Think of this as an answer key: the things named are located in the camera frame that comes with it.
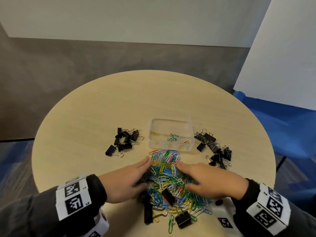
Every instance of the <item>person's left hand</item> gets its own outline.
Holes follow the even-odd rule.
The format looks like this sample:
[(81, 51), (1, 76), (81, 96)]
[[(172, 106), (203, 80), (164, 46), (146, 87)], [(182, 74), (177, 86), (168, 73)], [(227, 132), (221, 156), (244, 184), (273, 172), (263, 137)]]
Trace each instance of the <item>person's left hand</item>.
[(136, 185), (142, 175), (149, 169), (149, 156), (133, 165), (99, 175), (107, 194), (108, 203), (121, 203), (147, 189), (147, 183)]

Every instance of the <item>transparent container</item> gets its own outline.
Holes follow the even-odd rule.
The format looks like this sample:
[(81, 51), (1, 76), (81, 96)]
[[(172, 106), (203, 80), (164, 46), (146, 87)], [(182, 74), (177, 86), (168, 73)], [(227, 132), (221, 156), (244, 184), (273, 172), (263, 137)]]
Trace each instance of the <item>transparent container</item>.
[[(172, 138), (170, 134), (178, 135), (178, 140), (168, 141)], [(191, 151), (194, 146), (192, 120), (184, 113), (156, 114), (150, 121), (148, 136), (149, 147), (153, 149)]]

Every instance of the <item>wall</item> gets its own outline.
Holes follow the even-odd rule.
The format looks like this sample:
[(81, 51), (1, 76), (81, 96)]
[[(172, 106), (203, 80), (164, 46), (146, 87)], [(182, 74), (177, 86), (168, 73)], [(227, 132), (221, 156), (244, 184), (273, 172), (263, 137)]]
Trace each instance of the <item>wall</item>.
[(271, 0), (0, 0), (10, 37), (251, 47)]
[(35, 137), (77, 87), (121, 71), (184, 73), (229, 92), (249, 48), (9, 38), (0, 25), (0, 140)]
[(234, 89), (316, 110), (316, 0), (272, 0)]

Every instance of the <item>hand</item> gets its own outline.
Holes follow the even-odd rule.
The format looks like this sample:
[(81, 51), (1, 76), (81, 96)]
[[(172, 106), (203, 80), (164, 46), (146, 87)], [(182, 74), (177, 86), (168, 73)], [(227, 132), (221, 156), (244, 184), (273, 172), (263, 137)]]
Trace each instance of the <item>hand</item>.
[(149, 169), (151, 160), (148, 156), (133, 165), (98, 176), (107, 194), (108, 203), (121, 203), (147, 189), (147, 183), (136, 185)]
[(205, 163), (190, 165), (179, 161), (177, 168), (199, 183), (199, 185), (187, 184), (185, 187), (188, 191), (210, 199), (232, 197), (240, 200), (249, 185), (248, 180), (240, 175)]

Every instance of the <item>black metal leg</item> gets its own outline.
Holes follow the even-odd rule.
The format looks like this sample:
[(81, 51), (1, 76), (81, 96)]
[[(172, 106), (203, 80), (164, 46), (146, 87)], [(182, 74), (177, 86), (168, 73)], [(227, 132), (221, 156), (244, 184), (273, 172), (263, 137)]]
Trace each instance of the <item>black metal leg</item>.
[(282, 157), (282, 160), (279, 162), (279, 164), (278, 164), (277, 167), (276, 167), (276, 171), (279, 170), (279, 168), (281, 167), (281, 165), (283, 164), (283, 162), (285, 161), (285, 159), (286, 159), (286, 156), (283, 156), (283, 157)]

